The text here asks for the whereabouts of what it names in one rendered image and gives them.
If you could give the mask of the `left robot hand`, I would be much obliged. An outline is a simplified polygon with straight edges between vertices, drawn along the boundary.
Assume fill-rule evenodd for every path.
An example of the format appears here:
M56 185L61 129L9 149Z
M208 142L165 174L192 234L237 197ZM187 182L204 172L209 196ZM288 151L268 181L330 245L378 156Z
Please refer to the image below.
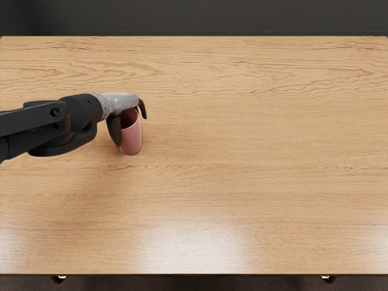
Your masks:
M144 101L137 94L126 92L92 93L102 107L102 118L115 146L120 147L122 142L120 114L127 109L141 112L143 119L147 119Z

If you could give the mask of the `pink cup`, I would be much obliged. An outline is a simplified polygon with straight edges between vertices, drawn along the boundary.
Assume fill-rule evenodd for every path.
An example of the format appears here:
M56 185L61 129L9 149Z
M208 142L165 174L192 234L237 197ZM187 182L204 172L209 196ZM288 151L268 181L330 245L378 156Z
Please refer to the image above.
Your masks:
M127 109L120 114L121 145L120 151L126 155L138 153L142 146L140 115L135 109Z

